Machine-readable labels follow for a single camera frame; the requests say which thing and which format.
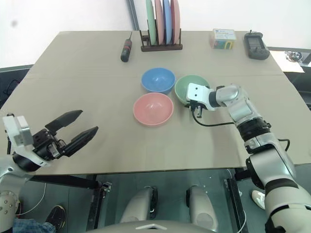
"black screwdriver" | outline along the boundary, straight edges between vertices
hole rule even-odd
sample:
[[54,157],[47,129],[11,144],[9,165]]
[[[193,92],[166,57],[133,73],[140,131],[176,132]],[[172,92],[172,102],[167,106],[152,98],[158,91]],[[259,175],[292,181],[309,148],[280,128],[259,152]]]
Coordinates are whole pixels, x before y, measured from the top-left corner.
[[130,53],[131,53],[131,48],[132,48],[131,36],[132,36],[132,32],[133,31],[131,31],[130,38],[125,40],[125,43],[124,43],[124,46],[123,46],[123,49],[122,49],[121,60],[123,62],[127,62],[128,61],[128,58],[129,58]]

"robotic hand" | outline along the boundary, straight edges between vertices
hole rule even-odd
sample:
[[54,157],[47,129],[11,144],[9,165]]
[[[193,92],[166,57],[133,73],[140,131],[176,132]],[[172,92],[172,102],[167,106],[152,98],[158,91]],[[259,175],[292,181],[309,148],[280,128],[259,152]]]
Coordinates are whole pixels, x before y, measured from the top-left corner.
[[3,118],[8,152],[0,156],[0,232],[12,231],[20,190],[35,171],[63,155],[72,156],[95,136],[98,127],[80,133],[69,144],[56,138],[56,132],[74,122],[81,112],[67,112],[33,136],[23,116]]
[[295,168],[279,140],[270,132],[247,93],[238,85],[216,90],[190,83],[187,100],[191,110],[197,106],[214,111],[227,107],[250,154],[246,166],[253,183],[265,189],[267,233],[307,233],[311,229],[311,196],[295,182]]

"small box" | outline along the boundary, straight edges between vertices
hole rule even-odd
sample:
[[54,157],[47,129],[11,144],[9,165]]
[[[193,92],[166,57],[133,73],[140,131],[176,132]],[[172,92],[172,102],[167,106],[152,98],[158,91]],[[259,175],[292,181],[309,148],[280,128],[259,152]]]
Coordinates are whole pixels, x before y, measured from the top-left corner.
[[237,39],[234,30],[229,29],[214,29],[214,49],[230,50]]

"pink bowl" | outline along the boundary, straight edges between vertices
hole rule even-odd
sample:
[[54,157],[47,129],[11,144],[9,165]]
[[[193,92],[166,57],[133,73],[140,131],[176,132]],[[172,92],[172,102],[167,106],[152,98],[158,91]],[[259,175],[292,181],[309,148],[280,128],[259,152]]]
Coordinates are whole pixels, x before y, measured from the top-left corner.
[[174,106],[171,99],[161,93],[148,93],[140,97],[133,107],[136,120],[147,126],[159,126],[173,114]]

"beige tabletop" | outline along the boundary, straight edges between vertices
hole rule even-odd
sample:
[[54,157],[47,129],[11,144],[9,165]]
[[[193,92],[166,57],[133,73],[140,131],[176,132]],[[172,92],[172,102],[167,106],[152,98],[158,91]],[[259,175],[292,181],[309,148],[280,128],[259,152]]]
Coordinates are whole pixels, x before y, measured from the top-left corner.
[[[206,128],[196,124],[174,91],[172,118],[158,128],[140,125],[132,108],[146,91],[140,85],[144,71],[166,67],[176,78],[204,77],[211,86],[237,83],[248,92],[279,138],[289,138],[295,164],[311,162],[311,113],[272,57],[249,59],[243,32],[233,50],[213,50],[209,32],[183,32],[184,49],[141,52],[138,33],[128,63],[120,61],[129,32],[60,33],[18,85],[1,109],[24,115],[32,133],[64,112],[82,109],[81,116],[58,137],[69,142],[79,132],[99,126],[84,148],[54,160],[38,174],[110,173],[245,166],[248,154],[233,125]],[[225,108],[203,113],[203,123],[230,121]],[[0,134],[2,153],[6,136]]]

